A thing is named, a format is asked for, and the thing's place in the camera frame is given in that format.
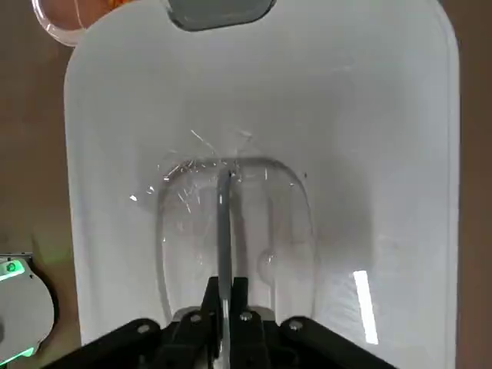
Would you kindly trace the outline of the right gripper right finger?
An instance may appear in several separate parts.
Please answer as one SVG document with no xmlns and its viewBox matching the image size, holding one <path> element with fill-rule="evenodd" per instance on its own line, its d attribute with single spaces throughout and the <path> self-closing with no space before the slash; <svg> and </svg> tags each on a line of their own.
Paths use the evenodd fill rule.
<svg viewBox="0 0 492 369">
<path fill-rule="evenodd" d="M 293 316 L 277 324 L 248 305 L 248 279 L 235 278 L 230 310 L 231 368 L 392 368 L 322 324 Z"/>
</svg>

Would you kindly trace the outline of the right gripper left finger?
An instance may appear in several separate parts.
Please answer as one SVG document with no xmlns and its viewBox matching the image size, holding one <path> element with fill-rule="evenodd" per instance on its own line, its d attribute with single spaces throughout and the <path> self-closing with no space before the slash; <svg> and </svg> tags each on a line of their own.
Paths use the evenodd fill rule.
<svg viewBox="0 0 492 369">
<path fill-rule="evenodd" d="M 218 278 L 208 279 L 200 307 L 166 327 L 139 318 L 105 334 L 47 368 L 193 368 L 218 347 Z"/>
</svg>

